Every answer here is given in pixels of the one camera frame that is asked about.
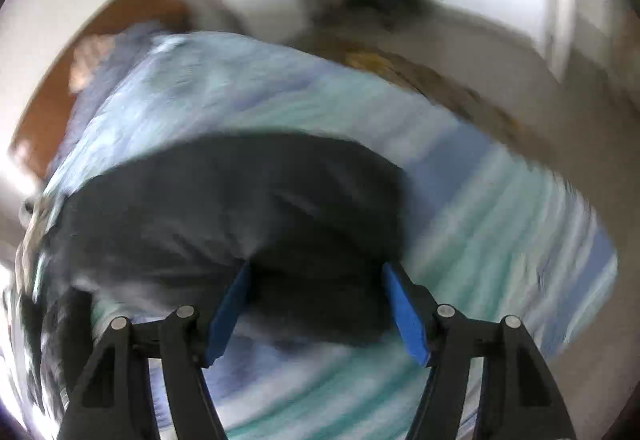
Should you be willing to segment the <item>black padded jacket green trim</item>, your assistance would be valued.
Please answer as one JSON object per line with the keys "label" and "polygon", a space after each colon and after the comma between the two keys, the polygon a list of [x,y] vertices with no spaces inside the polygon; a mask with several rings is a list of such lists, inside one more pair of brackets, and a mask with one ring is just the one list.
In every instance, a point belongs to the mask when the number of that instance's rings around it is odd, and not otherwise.
{"label": "black padded jacket green trim", "polygon": [[211,134],[67,190],[43,256],[40,387],[62,417],[108,304],[161,318],[246,273],[245,312],[205,379],[226,402],[326,344],[369,347],[390,328],[383,268],[404,248],[404,173],[349,140]]}

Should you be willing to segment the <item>blue green striped bedsheet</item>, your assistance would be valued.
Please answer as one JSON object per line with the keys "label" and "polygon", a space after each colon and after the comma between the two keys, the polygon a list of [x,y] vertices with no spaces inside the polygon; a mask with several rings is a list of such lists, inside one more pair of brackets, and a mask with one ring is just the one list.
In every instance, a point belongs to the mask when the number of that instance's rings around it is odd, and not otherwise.
{"label": "blue green striped bedsheet", "polygon": [[[168,33],[54,160],[18,250],[13,353],[27,411],[58,439],[569,439],[547,362],[589,323],[616,278],[596,211],[562,177],[378,74],[224,32]],[[395,322],[369,347],[326,344],[219,402],[207,386],[210,301],[161,318],[108,304],[62,417],[42,397],[37,242],[67,190],[145,154],[211,134],[304,133],[359,143],[405,176],[404,248],[392,261],[424,319],[427,366]]]}

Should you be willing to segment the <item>dark blue checked pillow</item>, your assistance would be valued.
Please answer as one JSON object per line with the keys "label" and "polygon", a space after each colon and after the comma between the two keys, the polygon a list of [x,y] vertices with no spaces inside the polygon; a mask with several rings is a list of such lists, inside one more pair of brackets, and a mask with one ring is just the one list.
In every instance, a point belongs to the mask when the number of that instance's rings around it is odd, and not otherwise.
{"label": "dark blue checked pillow", "polygon": [[158,21],[148,21],[130,26],[115,36],[115,47],[96,71],[90,84],[74,99],[72,112],[66,124],[61,145],[55,159],[62,161],[75,148],[93,116],[115,88],[150,52],[154,38],[167,32]]}

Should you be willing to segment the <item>striped orange white pillow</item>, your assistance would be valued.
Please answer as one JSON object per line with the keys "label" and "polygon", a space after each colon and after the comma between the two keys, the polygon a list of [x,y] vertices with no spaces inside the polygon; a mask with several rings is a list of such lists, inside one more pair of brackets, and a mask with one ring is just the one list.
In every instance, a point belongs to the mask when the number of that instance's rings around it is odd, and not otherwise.
{"label": "striped orange white pillow", "polygon": [[90,84],[99,66],[111,55],[114,47],[115,36],[111,34],[90,35],[76,45],[68,81],[72,95],[77,95]]}

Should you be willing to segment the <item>brown wooden headboard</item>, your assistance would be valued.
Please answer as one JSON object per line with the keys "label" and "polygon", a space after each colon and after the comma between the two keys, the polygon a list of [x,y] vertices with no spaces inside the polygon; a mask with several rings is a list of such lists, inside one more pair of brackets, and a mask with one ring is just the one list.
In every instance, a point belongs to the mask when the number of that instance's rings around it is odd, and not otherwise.
{"label": "brown wooden headboard", "polygon": [[109,0],[52,61],[32,94],[9,146],[10,158],[42,180],[66,132],[76,96],[115,47],[115,36],[137,23],[168,29],[190,26],[185,0]]}

